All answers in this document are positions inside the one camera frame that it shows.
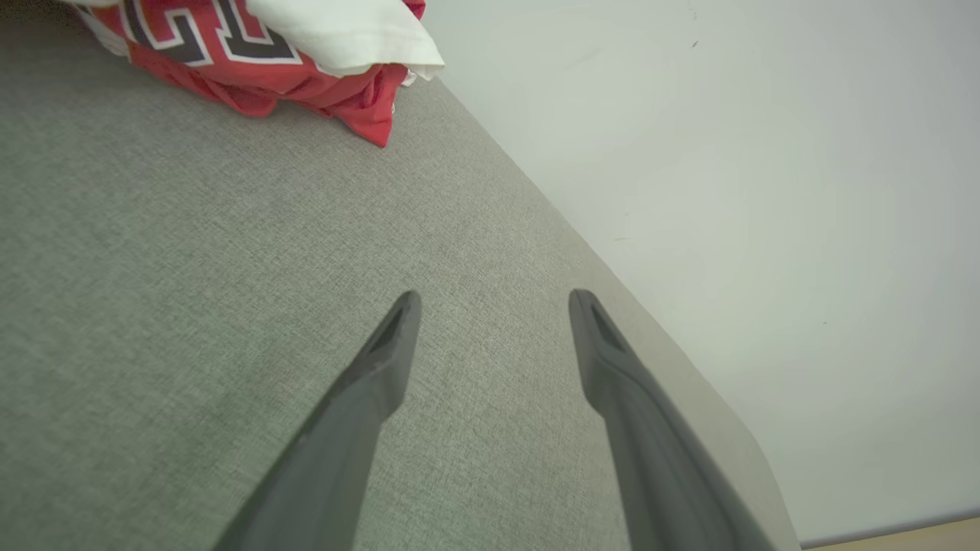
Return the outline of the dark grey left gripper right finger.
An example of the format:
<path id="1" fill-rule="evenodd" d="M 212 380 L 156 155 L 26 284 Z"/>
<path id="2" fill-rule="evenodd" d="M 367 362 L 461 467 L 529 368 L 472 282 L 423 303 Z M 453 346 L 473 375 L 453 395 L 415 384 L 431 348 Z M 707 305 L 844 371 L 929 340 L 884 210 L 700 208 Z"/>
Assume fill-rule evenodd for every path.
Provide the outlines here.
<path id="1" fill-rule="evenodd" d="M 568 296 L 579 377 L 603 418 L 632 551 L 777 551 L 601 301 Z"/>

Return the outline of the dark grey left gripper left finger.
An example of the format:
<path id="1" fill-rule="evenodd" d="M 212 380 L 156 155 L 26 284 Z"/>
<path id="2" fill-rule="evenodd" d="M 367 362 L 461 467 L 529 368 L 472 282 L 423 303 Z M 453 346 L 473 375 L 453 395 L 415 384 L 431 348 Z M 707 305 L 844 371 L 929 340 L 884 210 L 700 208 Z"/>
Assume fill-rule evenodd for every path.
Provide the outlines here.
<path id="1" fill-rule="evenodd" d="M 381 426 L 405 400 L 420 322 L 419 293 L 403 293 L 213 551 L 352 551 Z"/>

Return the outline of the red Bulls 23 jersey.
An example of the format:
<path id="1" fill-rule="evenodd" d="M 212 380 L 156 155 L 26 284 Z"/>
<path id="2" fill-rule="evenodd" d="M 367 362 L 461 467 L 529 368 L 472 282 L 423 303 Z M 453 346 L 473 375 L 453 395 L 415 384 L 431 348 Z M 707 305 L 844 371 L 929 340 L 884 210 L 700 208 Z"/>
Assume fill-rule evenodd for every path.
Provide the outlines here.
<path id="1" fill-rule="evenodd" d="M 292 102 L 379 147 L 398 90 L 444 69 L 426 0 L 62 0 L 109 52 L 245 116 Z"/>

